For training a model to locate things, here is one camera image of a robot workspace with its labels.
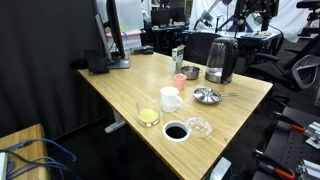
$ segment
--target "black curtain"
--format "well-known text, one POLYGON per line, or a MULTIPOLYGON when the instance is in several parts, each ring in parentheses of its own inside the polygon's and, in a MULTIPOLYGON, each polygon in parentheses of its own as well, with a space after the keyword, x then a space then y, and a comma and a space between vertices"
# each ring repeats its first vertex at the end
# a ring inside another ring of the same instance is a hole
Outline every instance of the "black curtain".
POLYGON ((107 113, 70 62, 102 51, 92 0, 0 1, 0 137, 36 123, 57 138, 107 113))

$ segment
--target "stainless steel kettle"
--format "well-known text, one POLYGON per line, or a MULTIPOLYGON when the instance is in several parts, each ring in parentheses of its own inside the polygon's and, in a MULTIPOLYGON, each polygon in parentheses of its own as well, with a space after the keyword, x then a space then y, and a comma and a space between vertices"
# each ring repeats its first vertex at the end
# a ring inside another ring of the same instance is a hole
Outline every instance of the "stainless steel kettle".
POLYGON ((238 41, 232 37, 219 37, 213 40, 205 78, 214 83, 229 83, 236 66, 238 41))

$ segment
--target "pink cup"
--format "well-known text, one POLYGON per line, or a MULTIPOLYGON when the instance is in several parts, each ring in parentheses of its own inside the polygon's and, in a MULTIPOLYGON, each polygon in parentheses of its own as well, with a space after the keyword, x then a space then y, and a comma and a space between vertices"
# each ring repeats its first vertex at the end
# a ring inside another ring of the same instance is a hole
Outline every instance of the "pink cup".
POLYGON ((186 84, 187 76, 184 74, 177 74, 174 76, 174 85, 177 89, 183 90, 186 84))

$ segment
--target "yellow liquid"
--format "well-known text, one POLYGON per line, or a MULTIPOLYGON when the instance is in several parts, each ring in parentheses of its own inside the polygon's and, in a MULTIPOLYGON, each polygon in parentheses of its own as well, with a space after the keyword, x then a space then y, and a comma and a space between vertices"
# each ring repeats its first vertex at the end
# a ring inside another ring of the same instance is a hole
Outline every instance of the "yellow liquid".
POLYGON ((143 123, 152 123, 159 119, 159 113, 153 109, 143 109, 139 113, 139 119, 143 123))

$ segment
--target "white mug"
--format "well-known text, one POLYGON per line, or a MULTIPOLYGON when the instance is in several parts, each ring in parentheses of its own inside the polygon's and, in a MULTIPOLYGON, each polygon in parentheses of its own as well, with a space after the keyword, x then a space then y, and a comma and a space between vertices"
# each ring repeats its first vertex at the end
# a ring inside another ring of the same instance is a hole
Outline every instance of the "white mug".
POLYGON ((161 88, 161 108, 164 112, 174 112, 181 106, 182 98, 178 96, 179 90, 175 87, 167 86, 161 88))

